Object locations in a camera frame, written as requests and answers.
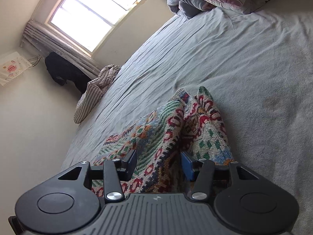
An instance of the white wall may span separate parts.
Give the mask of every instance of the white wall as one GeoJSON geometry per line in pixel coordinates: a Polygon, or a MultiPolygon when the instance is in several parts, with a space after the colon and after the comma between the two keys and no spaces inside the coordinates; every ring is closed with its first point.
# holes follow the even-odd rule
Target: white wall
{"type": "Polygon", "coordinates": [[[0,85],[1,235],[14,234],[7,218],[18,197],[60,172],[77,128],[73,114],[79,98],[73,84],[55,83],[42,62],[0,85]]]}
{"type": "MultiPolygon", "coordinates": [[[[34,14],[34,20],[44,23],[57,1],[43,0],[34,14]]],[[[166,0],[145,0],[118,24],[93,58],[102,67],[109,64],[122,66],[172,16],[166,0]]]]}
{"type": "Polygon", "coordinates": [[[22,33],[40,0],[0,0],[0,54],[20,45],[22,33]]]}

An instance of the window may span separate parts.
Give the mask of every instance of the window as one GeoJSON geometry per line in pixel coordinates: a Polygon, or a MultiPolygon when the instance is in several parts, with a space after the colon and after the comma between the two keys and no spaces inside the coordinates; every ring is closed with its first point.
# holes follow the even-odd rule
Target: window
{"type": "Polygon", "coordinates": [[[48,22],[92,53],[106,34],[141,0],[62,0],[48,22]]]}

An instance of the striped fabric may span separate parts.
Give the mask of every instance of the striped fabric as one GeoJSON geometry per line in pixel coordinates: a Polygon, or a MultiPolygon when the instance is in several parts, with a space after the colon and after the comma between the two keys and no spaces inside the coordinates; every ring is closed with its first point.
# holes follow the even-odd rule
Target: striped fabric
{"type": "Polygon", "coordinates": [[[75,109],[74,122],[76,124],[80,124],[88,116],[93,107],[106,93],[120,69],[117,65],[108,65],[101,70],[96,79],[88,82],[87,90],[78,101],[75,109]]]}

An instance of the bed sheet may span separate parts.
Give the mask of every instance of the bed sheet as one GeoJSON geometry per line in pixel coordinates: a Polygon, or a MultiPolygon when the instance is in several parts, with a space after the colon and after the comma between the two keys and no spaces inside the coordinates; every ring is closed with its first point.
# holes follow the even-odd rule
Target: bed sheet
{"type": "Polygon", "coordinates": [[[122,67],[80,124],[63,169],[92,161],[109,135],[205,86],[231,151],[293,194],[295,234],[313,234],[313,0],[270,0],[255,13],[223,8],[174,16],[122,67]]]}

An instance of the black object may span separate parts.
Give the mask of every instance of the black object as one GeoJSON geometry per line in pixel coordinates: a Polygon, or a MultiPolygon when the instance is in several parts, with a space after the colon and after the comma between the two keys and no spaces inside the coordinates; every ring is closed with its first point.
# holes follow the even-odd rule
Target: black object
{"type": "Polygon", "coordinates": [[[77,89],[83,94],[87,89],[87,83],[91,79],[75,65],[51,52],[44,60],[52,79],[63,86],[67,80],[73,81],[77,89]]]}
{"type": "Polygon", "coordinates": [[[26,192],[10,224],[16,234],[23,230],[25,235],[290,234],[299,214],[291,194],[238,162],[216,166],[185,152],[181,158],[184,172],[195,180],[189,197],[135,193],[125,199],[120,179],[130,180],[136,167],[132,150],[103,166],[80,162],[26,192]],[[91,182],[103,178],[104,197],[97,197],[91,182]],[[228,181],[216,197],[214,180],[228,181]]]}

